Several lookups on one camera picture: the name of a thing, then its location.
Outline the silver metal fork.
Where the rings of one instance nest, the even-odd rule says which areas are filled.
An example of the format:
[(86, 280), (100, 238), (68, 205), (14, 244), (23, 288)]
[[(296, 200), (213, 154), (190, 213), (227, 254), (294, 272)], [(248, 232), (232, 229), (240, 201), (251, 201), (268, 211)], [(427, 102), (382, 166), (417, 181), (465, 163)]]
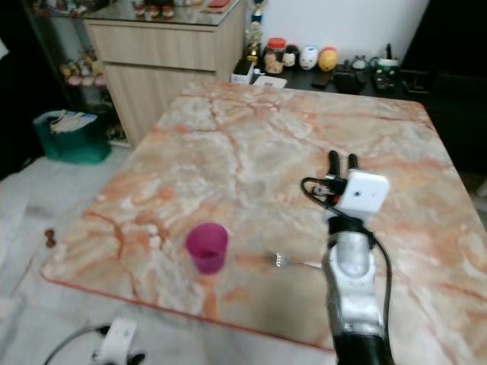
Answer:
[(316, 262), (310, 262), (299, 259), (292, 259), (282, 255), (279, 252), (269, 253), (270, 262), (277, 268), (291, 267), (292, 265), (303, 265), (303, 267), (314, 268), (314, 270), (320, 270), (321, 264)]

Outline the small black device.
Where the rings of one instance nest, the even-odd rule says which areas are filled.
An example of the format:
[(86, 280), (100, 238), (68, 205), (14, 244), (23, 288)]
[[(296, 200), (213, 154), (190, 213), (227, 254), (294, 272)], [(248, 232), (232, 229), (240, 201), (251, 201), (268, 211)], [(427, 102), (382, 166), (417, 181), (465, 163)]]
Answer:
[(368, 69), (340, 64), (332, 73), (332, 84), (341, 94), (361, 94), (368, 83)]

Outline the green mug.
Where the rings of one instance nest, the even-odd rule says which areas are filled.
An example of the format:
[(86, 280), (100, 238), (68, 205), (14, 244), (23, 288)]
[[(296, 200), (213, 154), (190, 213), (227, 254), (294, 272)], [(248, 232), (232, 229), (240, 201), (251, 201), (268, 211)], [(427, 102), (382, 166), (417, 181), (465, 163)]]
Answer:
[(392, 93), (396, 90), (396, 77), (399, 73), (399, 59), (373, 58), (373, 87), (376, 93)]

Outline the yellow round figurine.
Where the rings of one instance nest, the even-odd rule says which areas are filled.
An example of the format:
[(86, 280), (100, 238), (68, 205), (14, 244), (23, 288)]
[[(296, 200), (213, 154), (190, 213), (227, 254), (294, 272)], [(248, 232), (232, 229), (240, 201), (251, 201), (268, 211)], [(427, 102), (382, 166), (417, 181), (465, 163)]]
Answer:
[(323, 72), (333, 71), (338, 63), (338, 52), (334, 46), (326, 46), (319, 52), (317, 67)]

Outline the white round figurine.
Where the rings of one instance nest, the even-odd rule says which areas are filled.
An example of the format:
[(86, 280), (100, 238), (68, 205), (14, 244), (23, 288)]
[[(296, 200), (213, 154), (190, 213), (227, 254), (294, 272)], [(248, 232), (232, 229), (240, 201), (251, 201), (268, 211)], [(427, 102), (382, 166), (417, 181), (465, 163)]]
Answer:
[(319, 60), (320, 50), (316, 46), (305, 46), (300, 52), (299, 65), (303, 70), (312, 70)]

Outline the dark round figurine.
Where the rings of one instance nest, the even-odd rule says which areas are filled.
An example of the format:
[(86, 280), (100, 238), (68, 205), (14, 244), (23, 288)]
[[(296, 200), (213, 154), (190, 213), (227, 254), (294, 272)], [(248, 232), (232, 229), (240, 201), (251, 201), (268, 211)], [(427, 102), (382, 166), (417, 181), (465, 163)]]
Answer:
[(288, 44), (285, 51), (282, 53), (282, 63), (287, 69), (292, 69), (298, 66), (301, 49), (295, 44)]

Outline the red-lidded glass jar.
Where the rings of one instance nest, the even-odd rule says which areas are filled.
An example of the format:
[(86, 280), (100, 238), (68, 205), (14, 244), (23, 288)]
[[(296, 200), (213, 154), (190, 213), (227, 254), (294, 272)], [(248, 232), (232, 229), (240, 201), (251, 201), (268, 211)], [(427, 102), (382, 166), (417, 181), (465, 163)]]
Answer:
[(285, 69), (283, 56), (288, 42), (281, 37), (268, 38), (263, 53), (263, 72), (270, 75), (279, 75)]

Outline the small white box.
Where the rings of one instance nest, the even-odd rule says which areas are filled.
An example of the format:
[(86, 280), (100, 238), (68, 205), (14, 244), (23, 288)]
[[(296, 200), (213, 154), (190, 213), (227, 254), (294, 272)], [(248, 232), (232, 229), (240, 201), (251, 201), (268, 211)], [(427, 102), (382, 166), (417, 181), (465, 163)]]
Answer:
[(240, 59), (230, 73), (230, 82), (233, 84), (253, 83), (254, 63), (248, 59)]

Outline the purple plastic cup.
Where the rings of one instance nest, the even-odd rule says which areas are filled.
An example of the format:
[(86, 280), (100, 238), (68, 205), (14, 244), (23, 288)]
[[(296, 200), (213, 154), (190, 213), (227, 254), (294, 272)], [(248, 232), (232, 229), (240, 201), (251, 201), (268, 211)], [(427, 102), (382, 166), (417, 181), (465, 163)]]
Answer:
[(190, 258), (203, 275), (214, 275), (222, 270), (228, 244), (226, 229), (213, 222), (195, 226), (185, 240)]

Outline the golden trophy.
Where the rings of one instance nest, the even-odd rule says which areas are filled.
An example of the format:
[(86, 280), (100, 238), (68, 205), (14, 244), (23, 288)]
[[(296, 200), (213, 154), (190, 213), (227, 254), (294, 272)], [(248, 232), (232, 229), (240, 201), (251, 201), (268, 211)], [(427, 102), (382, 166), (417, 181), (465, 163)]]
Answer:
[(253, 11), (246, 31), (247, 59), (256, 64), (262, 52), (263, 14), (266, 0), (253, 0)]

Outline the green storage basket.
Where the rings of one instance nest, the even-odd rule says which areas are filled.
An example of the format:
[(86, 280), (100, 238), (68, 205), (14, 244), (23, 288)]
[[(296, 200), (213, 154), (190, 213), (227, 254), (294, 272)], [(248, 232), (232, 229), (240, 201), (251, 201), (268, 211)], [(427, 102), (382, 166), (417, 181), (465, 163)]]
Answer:
[(99, 164), (111, 153), (97, 115), (55, 110), (38, 115), (32, 125), (44, 155), (50, 160)]

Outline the red flat box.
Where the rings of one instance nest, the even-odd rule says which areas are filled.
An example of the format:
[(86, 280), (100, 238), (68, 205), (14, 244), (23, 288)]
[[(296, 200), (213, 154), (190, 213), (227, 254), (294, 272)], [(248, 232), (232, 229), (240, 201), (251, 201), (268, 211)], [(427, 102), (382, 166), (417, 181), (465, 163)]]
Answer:
[(233, 2), (234, 0), (209, 0), (208, 3), (205, 4), (205, 7), (202, 7), (202, 13), (224, 13), (224, 11), (226, 11), (233, 4)]

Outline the light wooden cabinet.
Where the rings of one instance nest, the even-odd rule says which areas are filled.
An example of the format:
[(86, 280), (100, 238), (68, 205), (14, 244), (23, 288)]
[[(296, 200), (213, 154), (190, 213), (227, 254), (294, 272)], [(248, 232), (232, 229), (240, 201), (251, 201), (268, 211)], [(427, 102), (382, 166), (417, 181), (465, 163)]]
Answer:
[(164, 18), (149, 0), (118, 0), (84, 17), (126, 140), (136, 147), (191, 82), (230, 80), (246, 44), (248, 0), (213, 13), (176, 7)]

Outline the display shelf with figurines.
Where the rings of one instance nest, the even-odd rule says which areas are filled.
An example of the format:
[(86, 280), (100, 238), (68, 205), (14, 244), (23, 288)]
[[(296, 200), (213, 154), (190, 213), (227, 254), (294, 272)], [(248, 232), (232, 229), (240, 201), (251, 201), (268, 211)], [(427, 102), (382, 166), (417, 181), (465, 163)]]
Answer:
[(98, 115), (111, 144), (128, 147), (84, 16), (114, 0), (18, 0), (40, 46), (58, 75), (71, 110)]

